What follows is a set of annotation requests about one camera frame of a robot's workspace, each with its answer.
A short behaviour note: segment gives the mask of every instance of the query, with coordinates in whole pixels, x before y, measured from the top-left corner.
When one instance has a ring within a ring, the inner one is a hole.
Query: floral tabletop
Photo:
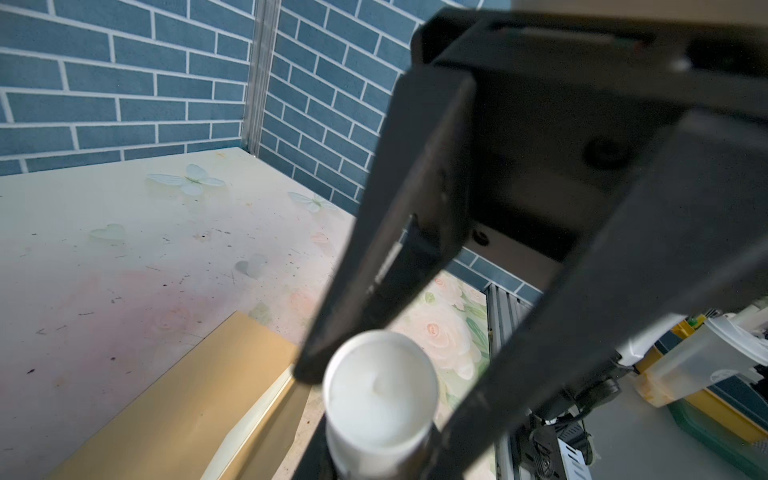
[[[233,311],[300,344],[354,218],[238,148],[0,177],[0,478],[42,478]],[[441,273],[393,323],[440,380],[488,365],[485,297]],[[323,413],[310,394],[276,478]],[[467,473],[495,477],[492,453]]]

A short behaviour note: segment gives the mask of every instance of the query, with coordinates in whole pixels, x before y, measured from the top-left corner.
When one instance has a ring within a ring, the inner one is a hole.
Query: brown cardboard
[[[281,336],[234,313],[49,478],[200,478],[224,436],[296,353]],[[248,478],[272,477],[293,442],[308,394],[308,388],[293,380],[281,392],[280,401],[252,435],[249,449],[244,449],[250,459],[261,462]],[[262,449],[269,452],[264,462]]]

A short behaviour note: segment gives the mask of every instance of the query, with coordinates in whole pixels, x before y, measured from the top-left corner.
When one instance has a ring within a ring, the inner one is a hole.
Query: blue brick
[[[268,151],[261,145],[259,146],[259,159],[261,159],[261,161],[265,164],[270,165],[272,168],[284,173],[285,175],[288,175],[289,177],[293,175],[292,164],[278,157],[277,154]]]
[[[317,168],[317,177],[320,180],[324,180],[338,191],[343,192],[351,197],[355,196],[357,192],[357,185],[353,184],[346,178],[342,177],[338,173],[329,168],[319,165]]]
[[[48,3],[45,0],[2,0],[0,3],[48,13]]]
[[[5,175],[17,175],[22,172],[22,166],[18,160],[4,160],[0,161],[0,177]]]
[[[322,140],[323,132],[326,130],[321,124],[292,108],[286,108],[283,113],[283,121],[316,140]]]
[[[120,161],[117,150],[102,151],[93,154],[60,155],[57,157],[29,158],[27,170],[39,172],[57,168],[81,167],[83,165],[108,164]]]
[[[370,151],[376,151],[376,145],[379,143],[379,137],[359,125],[353,127],[350,138]]]
[[[271,148],[272,150],[277,150],[277,137],[272,135],[270,132],[266,130],[261,131],[261,144],[266,145],[267,147]]]
[[[210,124],[163,124],[158,126],[158,138],[164,144],[171,141],[207,140]]]
[[[277,75],[283,80],[288,80],[288,75],[290,74],[290,64],[282,58],[278,58],[272,55],[271,71],[273,74]]]
[[[216,93],[214,98],[217,100],[235,100],[243,101],[243,85],[228,84],[222,81],[216,82]]]
[[[301,137],[301,134],[293,130],[288,125],[284,124],[282,121],[265,114],[263,125],[264,128],[271,131],[283,140],[296,145],[297,147],[299,146],[299,138]]]
[[[152,74],[122,68],[65,64],[69,89],[111,94],[154,95]]]
[[[346,45],[330,35],[321,32],[317,28],[314,28],[312,25],[301,22],[301,25],[299,25],[298,39],[304,45],[314,48],[336,61],[342,61],[344,59]]]
[[[395,7],[405,10],[422,20],[429,20],[440,8],[446,5],[440,0],[395,0]]]
[[[137,158],[162,157],[184,153],[184,145],[166,145],[164,147],[131,148],[124,152],[125,160]]]
[[[326,1],[331,5],[333,5],[334,7],[338,8],[339,10],[343,10],[347,13],[351,13],[352,15],[355,14],[355,10],[357,9],[357,0],[326,0]]]
[[[202,141],[196,144],[187,144],[187,153],[204,150],[216,150],[217,148],[239,147],[240,139],[236,140],[217,140]]]
[[[531,304],[536,304],[538,302],[538,299],[541,297],[541,292],[536,290],[530,285],[523,285],[520,290],[515,294],[516,296],[519,296],[523,300],[528,301]]]
[[[299,19],[286,12],[280,10],[280,18],[277,20],[277,29],[282,33],[293,38],[296,36],[296,27],[299,26]]]
[[[331,127],[342,135],[347,135],[352,127],[352,122],[337,114],[330,108],[326,108],[314,100],[310,100],[310,109],[307,111],[310,117],[317,119],[321,124]]]
[[[211,138],[229,138],[240,136],[240,122],[227,122],[226,124],[214,124]]]
[[[349,50],[344,65],[387,90],[392,90],[392,87],[395,86],[397,71],[392,70],[380,61],[374,60],[357,50]]]
[[[509,11],[512,8],[511,0],[486,0],[482,4],[483,9],[486,10],[506,10]]]
[[[357,210],[359,210],[360,205],[358,205],[355,201],[350,200],[347,197],[344,197],[339,192],[333,192],[333,198],[331,198],[331,203],[336,205],[337,207],[341,207],[342,210],[347,212],[348,214],[352,214],[357,216]]]
[[[0,155],[71,150],[69,127],[0,128]]]
[[[416,22],[410,18],[400,15],[391,8],[387,8],[373,0],[362,0],[360,13],[357,16],[365,23],[380,28],[406,43],[411,41],[411,35],[413,35],[413,30],[416,27]]]
[[[219,55],[225,57],[237,58],[238,60],[248,59],[248,44],[245,41],[238,40],[235,37],[227,37],[219,34],[219,45],[216,50]]]
[[[301,145],[299,148],[315,157],[321,163],[328,165],[333,170],[338,169],[341,164],[341,157],[339,155],[333,153],[309,137],[301,137]]]
[[[482,275],[485,275],[493,283],[497,283],[510,292],[514,292],[515,289],[517,289],[522,284],[522,281],[519,279],[513,277],[509,273],[506,273],[504,270],[498,268],[493,263],[490,263],[482,258],[475,260],[475,263],[472,265],[472,269]]]
[[[283,0],[280,5],[318,25],[322,25],[326,19],[326,7],[314,0]]]
[[[485,286],[488,285],[488,281],[486,279],[471,271],[466,266],[457,263],[455,260],[451,260],[445,269],[462,282],[468,283],[470,286],[473,286],[477,290],[483,291]]]
[[[300,110],[306,108],[306,95],[275,77],[270,78],[270,86],[267,91]]]
[[[8,103],[11,105],[11,112],[17,123],[118,119],[112,98],[8,94]]]
[[[322,83],[312,75],[304,73],[298,68],[293,69],[290,82],[304,90],[306,93],[312,95],[314,98],[326,102],[328,105],[333,101],[333,88]]]
[[[464,263],[466,266],[469,266],[469,264],[472,263],[472,261],[475,258],[477,258],[477,255],[475,255],[474,253],[470,252],[465,248],[462,248],[462,251],[459,252],[458,255],[456,256],[456,259],[459,262]]]
[[[368,84],[366,87],[366,93],[362,96],[362,101],[374,108],[378,108],[380,111],[386,112],[389,107],[390,96],[385,91],[379,90],[372,84]]]
[[[354,144],[349,143],[345,138],[341,138],[339,135],[334,134],[332,131],[329,131],[326,134],[326,140],[323,143],[344,157],[349,158],[351,161],[355,162],[361,167],[365,166],[366,161],[368,160],[368,152]]]
[[[248,81],[248,64],[190,53],[190,73],[205,77]]]
[[[109,61],[107,34],[3,12],[0,46]]]
[[[282,118],[283,117],[283,102],[280,100],[277,100],[272,95],[266,96],[266,105],[264,109],[271,114],[273,114],[275,117]]]
[[[344,164],[341,166],[341,173],[345,174],[347,178],[351,178],[353,181],[360,185],[365,185],[368,181],[368,173],[362,168],[348,161],[344,161]]]
[[[161,47],[128,38],[114,38],[114,57],[117,63],[158,70],[187,70],[187,54],[176,48]]]
[[[120,99],[122,121],[183,120],[186,110],[182,101]]]
[[[354,118],[371,130],[379,128],[379,123],[382,120],[381,114],[376,113],[357,100],[353,100],[344,94],[339,93],[336,96],[336,101],[333,102],[333,107],[343,114],[347,114]]]
[[[411,68],[411,51],[388,38],[382,37],[382,42],[379,45],[379,51],[376,52],[376,56],[401,70]]]
[[[294,164],[309,172],[314,172],[317,167],[317,162],[312,158],[307,157],[305,154],[285,142],[280,142],[280,145],[277,147],[277,153],[283,155]]]
[[[370,51],[371,53],[376,50],[376,42],[379,40],[378,33],[333,10],[328,14],[326,28],[363,50]]]
[[[304,170],[299,168],[295,169],[293,171],[293,179],[302,184],[304,187],[307,187],[311,191],[320,195],[321,197],[330,200],[333,189],[328,185],[325,185],[320,180],[317,180],[315,177],[308,174]]]
[[[162,8],[166,12],[175,13],[182,17],[187,16],[187,0],[139,0],[141,3]]]
[[[339,68],[329,61],[325,61],[322,58],[317,63],[317,76],[323,80],[327,80],[335,86],[341,88],[344,91],[349,92],[356,97],[362,94],[362,87],[365,82],[357,78],[355,75],[350,74],[343,68]]]
[[[142,37],[152,36],[149,10],[117,0],[56,0],[55,7],[59,17]]]
[[[214,83],[196,78],[157,76],[157,96],[178,98],[210,98]]]
[[[53,60],[0,54],[0,85],[61,90],[58,63]]]
[[[189,102],[190,120],[243,120],[244,104]]]
[[[224,3],[232,5],[234,8],[238,8],[248,15],[253,11],[253,0],[221,0]]]
[[[208,0],[191,0],[190,6],[192,9],[190,17],[193,20],[221,28],[241,37],[253,38],[254,21],[252,18],[232,12],[230,9]]]
[[[157,40],[197,50],[214,51],[216,32],[165,15],[154,16]]]
[[[317,55],[282,35],[275,39],[275,51],[309,71],[314,70]]]
[[[154,143],[154,125],[77,127],[80,148],[118,147]]]

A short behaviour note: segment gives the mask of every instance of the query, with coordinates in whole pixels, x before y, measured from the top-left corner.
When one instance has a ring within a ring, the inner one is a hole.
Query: translucent plastic pitcher
[[[719,317],[647,369],[635,389],[651,405],[665,406],[758,363],[768,366],[768,342]]]

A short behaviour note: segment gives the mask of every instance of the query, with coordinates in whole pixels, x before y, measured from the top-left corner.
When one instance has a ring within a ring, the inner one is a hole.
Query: plastic cup
[[[724,317],[709,319],[638,377],[635,389],[651,405],[665,406],[758,363],[768,366],[766,340]]]
[[[373,330],[347,340],[323,378],[326,439],[339,474],[397,473],[425,443],[437,399],[435,370],[407,336]]]

